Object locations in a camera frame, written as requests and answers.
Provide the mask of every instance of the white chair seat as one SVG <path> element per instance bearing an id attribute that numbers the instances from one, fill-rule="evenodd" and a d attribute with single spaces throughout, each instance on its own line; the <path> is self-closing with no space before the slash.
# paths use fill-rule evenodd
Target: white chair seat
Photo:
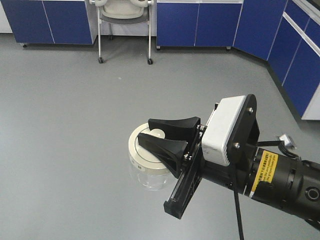
<path id="1" fill-rule="evenodd" d="M 108 0 L 101 13 L 113 19 L 135 19 L 144 13 L 144 7 L 133 5 L 130 0 Z"/>

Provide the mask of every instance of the cabinet door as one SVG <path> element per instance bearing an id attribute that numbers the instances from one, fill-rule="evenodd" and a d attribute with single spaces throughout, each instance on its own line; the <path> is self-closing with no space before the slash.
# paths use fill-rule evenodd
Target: cabinet door
<path id="1" fill-rule="evenodd" d="M 234 46 L 266 60 L 287 0 L 245 0 Z"/>
<path id="2" fill-rule="evenodd" d="M 284 82 L 290 64 L 302 40 L 297 31 L 282 18 L 268 62 L 281 83 Z"/>
<path id="3" fill-rule="evenodd" d="M 283 85 L 301 116 L 319 83 L 320 56 L 303 40 Z"/>
<path id="4" fill-rule="evenodd" d="M 233 46 L 241 4 L 200 3 L 196 46 Z"/>
<path id="5" fill-rule="evenodd" d="M 54 43 L 43 2 L 40 0 L 1 0 L 18 43 Z"/>
<path id="6" fill-rule="evenodd" d="M 320 24 L 310 19 L 305 33 L 320 48 Z"/>
<path id="7" fill-rule="evenodd" d="M 44 0 L 55 44 L 92 44 L 84 1 Z"/>
<path id="8" fill-rule="evenodd" d="M 194 46 L 198 3 L 162 3 L 157 5 L 157 46 Z"/>

